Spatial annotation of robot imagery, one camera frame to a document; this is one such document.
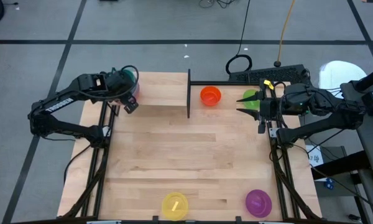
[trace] keyboard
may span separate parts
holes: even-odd
[[[311,83],[310,78],[305,75],[303,65],[291,65],[279,68],[265,68],[245,72],[234,72],[229,75],[230,82],[249,83],[258,85],[261,78],[273,82]]]

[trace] wooden table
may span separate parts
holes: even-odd
[[[190,119],[185,106],[171,103],[141,105],[133,114],[121,110],[114,122],[99,219],[151,220],[158,215],[165,220],[163,198],[181,192],[189,202],[187,220],[282,220],[268,134],[258,134],[258,122],[235,110],[243,108],[236,100],[258,86],[219,86],[222,99],[214,107],[201,103],[202,88],[191,87]],[[283,88],[276,89],[280,96]],[[87,101],[80,124],[97,124],[100,109],[99,103]],[[285,121],[291,128],[300,125],[297,116],[285,116]],[[85,139],[77,140],[72,156],[87,145]],[[302,140],[296,145],[305,147]],[[306,154],[297,147],[288,154],[297,192],[321,216]],[[58,215],[85,189],[91,155],[92,150],[84,153],[69,168]],[[266,218],[256,218],[245,208],[253,189],[264,190],[272,199]],[[285,196],[292,217],[287,190]]]

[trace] green object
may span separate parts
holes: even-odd
[[[250,97],[250,96],[254,95],[255,93],[256,93],[255,90],[247,90],[243,93],[243,99],[245,99],[247,97]],[[243,105],[247,109],[251,109],[251,110],[259,110],[260,109],[260,101],[259,100],[243,102]]]

